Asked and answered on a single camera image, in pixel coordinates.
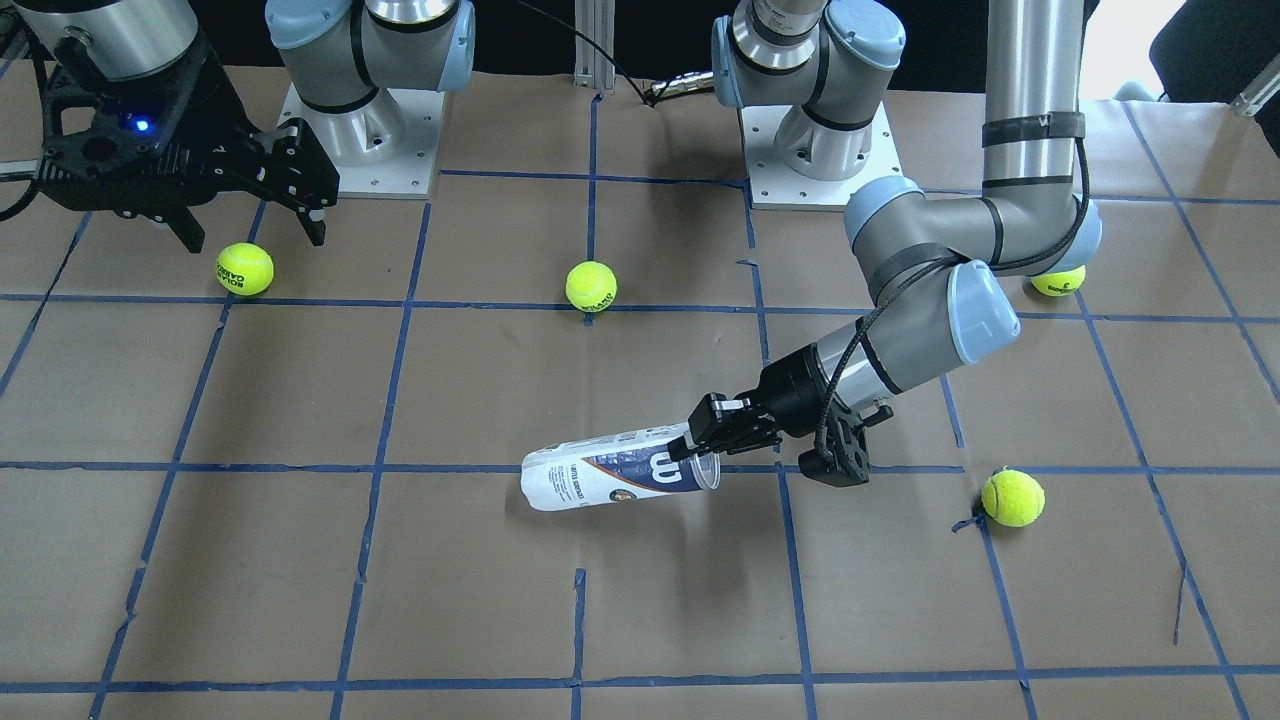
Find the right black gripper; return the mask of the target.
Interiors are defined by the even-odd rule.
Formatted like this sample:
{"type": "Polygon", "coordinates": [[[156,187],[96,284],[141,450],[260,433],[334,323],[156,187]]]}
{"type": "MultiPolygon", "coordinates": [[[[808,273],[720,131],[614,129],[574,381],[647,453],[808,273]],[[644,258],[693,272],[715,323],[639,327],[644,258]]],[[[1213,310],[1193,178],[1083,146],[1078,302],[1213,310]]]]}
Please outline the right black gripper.
{"type": "Polygon", "coordinates": [[[76,211],[157,217],[201,254],[206,229],[189,208],[250,188],[294,213],[311,246],[325,243],[337,167],[302,117],[257,128],[209,41],[134,79],[109,79],[82,40],[58,41],[54,55],[38,192],[76,211]]]}

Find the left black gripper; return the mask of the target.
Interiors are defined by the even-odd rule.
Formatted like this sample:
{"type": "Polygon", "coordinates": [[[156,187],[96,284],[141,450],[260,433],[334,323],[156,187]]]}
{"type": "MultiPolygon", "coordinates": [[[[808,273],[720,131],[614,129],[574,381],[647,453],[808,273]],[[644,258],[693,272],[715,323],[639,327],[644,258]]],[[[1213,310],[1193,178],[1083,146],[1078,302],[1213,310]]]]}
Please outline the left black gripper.
{"type": "Polygon", "coordinates": [[[745,454],[778,445],[781,432],[814,437],[797,457],[800,473],[819,483],[847,488],[869,482],[867,429],[893,416],[884,401],[890,389],[864,348],[854,351],[826,404],[831,375],[841,352],[808,345],[765,366],[750,398],[705,395],[687,419],[687,429],[666,446],[681,462],[708,454],[745,454]]]}

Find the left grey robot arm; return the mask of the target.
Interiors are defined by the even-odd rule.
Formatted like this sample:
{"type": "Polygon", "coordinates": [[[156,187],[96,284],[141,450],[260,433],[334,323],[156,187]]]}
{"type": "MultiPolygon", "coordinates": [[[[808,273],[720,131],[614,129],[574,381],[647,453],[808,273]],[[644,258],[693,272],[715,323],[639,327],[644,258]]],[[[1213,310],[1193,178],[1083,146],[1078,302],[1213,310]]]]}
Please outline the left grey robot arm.
{"type": "MultiPolygon", "coordinates": [[[[1079,109],[1083,1],[992,1],[987,17],[983,178],[977,196],[931,199],[887,174],[849,195],[844,223],[872,313],[767,364],[758,386],[707,395],[668,443],[675,461],[810,438],[803,475],[867,482],[867,429],[890,398],[1007,347],[1020,332],[1000,286],[1084,265],[1101,241],[1079,109]]],[[[712,35],[716,96],[787,106],[776,145],[820,181],[858,173],[905,47],[877,1],[741,1],[712,35]]]]}

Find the tennis ball near left arm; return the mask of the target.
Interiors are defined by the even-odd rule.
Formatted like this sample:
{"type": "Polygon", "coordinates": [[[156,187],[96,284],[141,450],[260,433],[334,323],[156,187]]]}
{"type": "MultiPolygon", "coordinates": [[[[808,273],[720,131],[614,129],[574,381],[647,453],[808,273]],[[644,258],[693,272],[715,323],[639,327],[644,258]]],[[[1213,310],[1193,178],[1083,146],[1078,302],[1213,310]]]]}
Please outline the tennis ball near left arm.
{"type": "Polygon", "coordinates": [[[1044,297],[1066,297],[1078,292],[1087,278],[1087,266],[1047,272],[1029,278],[1030,286],[1044,297]]]}

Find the tennis ball near right arm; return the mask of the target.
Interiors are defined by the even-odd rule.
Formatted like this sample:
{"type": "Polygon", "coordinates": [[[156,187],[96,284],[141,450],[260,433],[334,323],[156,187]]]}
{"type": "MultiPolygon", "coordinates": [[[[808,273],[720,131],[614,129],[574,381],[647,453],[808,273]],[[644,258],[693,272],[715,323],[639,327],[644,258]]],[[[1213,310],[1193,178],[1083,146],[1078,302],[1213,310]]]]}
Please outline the tennis ball near right arm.
{"type": "Polygon", "coordinates": [[[218,282],[238,296],[264,292],[275,277],[273,258],[255,243],[241,242],[224,247],[216,256],[218,282]]]}

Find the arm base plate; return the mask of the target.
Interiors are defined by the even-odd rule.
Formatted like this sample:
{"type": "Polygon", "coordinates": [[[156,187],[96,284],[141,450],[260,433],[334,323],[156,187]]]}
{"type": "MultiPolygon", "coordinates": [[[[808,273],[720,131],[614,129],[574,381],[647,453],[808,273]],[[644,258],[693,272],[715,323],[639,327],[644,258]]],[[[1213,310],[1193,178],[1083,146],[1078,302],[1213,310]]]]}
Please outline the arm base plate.
{"type": "Polygon", "coordinates": [[[433,190],[448,94],[381,90],[365,108],[325,114],[288,88],[279,120],[301,117],[335,165],[340,199],[426,200],[433,190]]]}
{"type": "Polygon", "coordinates": [[[765,210],[842,211],[861,187],[901,177],[902,163],[884,104],[863,129],[841,133],[809,126],[797,110],[797,138],[778,140],[791,106],[739,110],[751,204],[765,210]]]}

